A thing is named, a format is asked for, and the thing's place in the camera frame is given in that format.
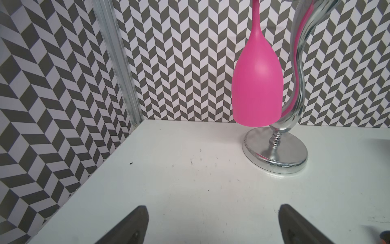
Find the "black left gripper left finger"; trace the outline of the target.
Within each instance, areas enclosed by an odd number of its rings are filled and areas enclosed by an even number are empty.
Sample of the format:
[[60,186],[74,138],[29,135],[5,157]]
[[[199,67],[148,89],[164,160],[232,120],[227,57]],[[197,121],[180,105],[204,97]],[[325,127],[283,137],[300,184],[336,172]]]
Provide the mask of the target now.
[[142,244],[148,223],[147,207],[140,205],[101,237],[96,244]]

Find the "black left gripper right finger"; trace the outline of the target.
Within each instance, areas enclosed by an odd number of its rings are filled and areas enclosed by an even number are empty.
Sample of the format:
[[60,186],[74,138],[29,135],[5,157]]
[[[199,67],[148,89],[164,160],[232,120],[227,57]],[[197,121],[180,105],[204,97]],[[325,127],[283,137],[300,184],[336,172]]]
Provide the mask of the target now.
[[285,244],[333,244],[289,204],[280,206],[278,219]]

